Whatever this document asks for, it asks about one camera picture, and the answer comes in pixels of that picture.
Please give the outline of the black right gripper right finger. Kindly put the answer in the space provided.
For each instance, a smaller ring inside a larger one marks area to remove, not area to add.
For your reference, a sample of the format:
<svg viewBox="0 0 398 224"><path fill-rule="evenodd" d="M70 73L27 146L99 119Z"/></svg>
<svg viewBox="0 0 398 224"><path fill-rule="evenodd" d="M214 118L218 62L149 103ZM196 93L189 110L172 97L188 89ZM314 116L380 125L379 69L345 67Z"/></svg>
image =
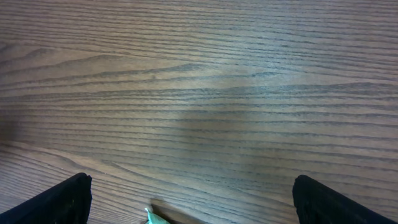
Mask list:
<svg viewBox="0 0 398 224"><path fill-rule="evenodd" d="M300 224L397 224L307 175L292 189Z"/></svg>

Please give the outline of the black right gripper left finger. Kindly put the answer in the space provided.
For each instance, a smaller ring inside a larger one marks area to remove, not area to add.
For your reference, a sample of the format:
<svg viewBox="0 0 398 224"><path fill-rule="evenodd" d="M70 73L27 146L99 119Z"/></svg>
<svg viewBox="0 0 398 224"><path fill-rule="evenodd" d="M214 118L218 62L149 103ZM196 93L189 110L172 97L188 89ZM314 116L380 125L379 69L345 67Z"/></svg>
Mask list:
<svg viewBox="0 0 398 224"><path fill-rule="evenodd" d="M86 224L91 176L78 173L1 214L1 224Z"/></svg>

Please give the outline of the teal crinkled wrapper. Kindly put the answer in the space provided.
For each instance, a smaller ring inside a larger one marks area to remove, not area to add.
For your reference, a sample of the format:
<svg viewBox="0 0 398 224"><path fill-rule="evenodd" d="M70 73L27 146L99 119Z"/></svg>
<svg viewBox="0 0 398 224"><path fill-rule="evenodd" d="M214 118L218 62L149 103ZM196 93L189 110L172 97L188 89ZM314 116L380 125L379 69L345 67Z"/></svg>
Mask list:
<svg viewBox="0 0 398 224"><path fill-rule="evenodd" d="M147 212L147 221L146 224L170 224L166 219L156 215L150 209L145 208Z"/></svg>

